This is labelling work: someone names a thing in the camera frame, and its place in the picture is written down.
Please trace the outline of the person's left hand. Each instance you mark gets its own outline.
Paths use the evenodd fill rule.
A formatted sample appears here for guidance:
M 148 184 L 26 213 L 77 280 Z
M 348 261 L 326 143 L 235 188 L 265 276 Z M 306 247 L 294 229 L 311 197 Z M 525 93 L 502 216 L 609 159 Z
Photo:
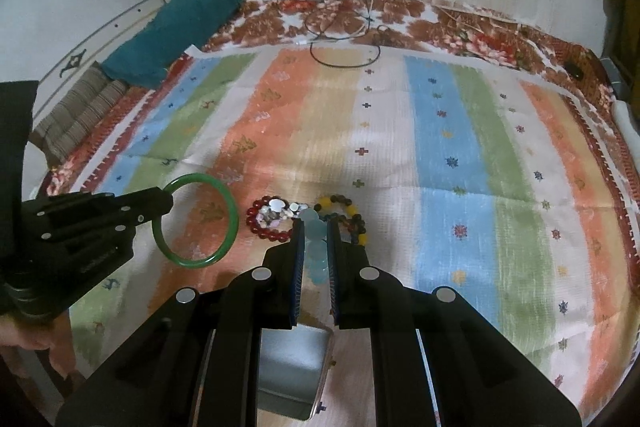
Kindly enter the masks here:
M 76 369 L 70 314 L 67 311 L 46 324 L 29 323 L 13 314 L 3 314 L 0 334 L 1 358 L 14 376 L 27 377 L 18 348 L 26 351 L 49 351 L 52 369 L 63 379 Z

